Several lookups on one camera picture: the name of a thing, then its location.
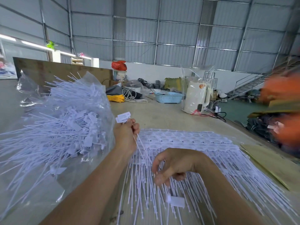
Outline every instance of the corrugated metal wall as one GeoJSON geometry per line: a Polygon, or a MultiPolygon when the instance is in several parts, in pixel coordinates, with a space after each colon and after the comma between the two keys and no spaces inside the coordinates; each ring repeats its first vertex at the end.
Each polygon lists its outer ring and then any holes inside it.
{"type": "MultiPolygon", "coordinates": [[[[67,0],[0,0],[0,34],[39,45],[45,45],[47,38],[57,44],[56,49],[70,52],[67,7],[67,0]]],[[[44,51],[8,40],[2,40],[2,43],[10,61],[13,57],[47,60],[44,51]]]]}
{"type": "Polygon", "coordinates": [[[297,51],[298,2],[71,0],[75,48],[102,60],[263,73],[297,51]]]}

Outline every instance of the concrete floor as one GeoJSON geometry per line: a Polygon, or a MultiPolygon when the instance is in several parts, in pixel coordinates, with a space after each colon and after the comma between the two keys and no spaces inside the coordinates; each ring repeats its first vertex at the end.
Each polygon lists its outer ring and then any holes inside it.
{"type": "Polygon", "coordinates": [[[239,121],[244,125],[247,124],[247,116],[255,111],[264,110],[267,106],[260,103],[249,103],[239,100],[228,100],[227,102],[220,102],[219,106],[221,112],[226,112],[226,118],[231,121],[239,121]]]}

